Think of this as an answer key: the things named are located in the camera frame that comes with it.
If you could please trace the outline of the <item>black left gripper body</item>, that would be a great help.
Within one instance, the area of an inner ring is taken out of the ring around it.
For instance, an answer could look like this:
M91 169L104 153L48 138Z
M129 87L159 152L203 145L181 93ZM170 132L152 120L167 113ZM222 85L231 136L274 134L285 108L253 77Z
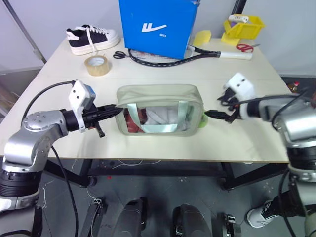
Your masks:
M99 121L108 119L111 112L111 105L99 106L93 103L89 109L83 110L83 120L85 128L96 129L100 138L105 136L104 131L101 129Z

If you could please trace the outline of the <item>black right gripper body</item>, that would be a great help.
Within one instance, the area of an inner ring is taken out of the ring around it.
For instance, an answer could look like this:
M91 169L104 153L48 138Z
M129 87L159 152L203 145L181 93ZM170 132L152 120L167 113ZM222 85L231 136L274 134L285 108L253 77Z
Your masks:
M229 111L233 112L231 115L226 114L224 118L228 123L232 123L235 119L240 118L239 100L235 95L236 93L233 90L225 90L224 94L217 99L222 106L227 107Z

